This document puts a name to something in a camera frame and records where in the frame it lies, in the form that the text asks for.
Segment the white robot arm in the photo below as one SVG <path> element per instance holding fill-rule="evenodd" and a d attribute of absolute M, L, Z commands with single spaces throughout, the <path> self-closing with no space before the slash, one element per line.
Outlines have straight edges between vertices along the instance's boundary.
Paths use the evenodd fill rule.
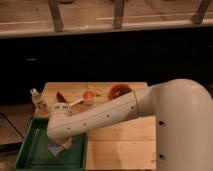
<path fill-rule="evenodd" d="M 47 136 L 62 145 L 77 134 L 150 116 L 156 118 L 157 171 L 213 171 L 213 98 L 190 79 L 136 89 L 72 116 L 53 112 Z"/>

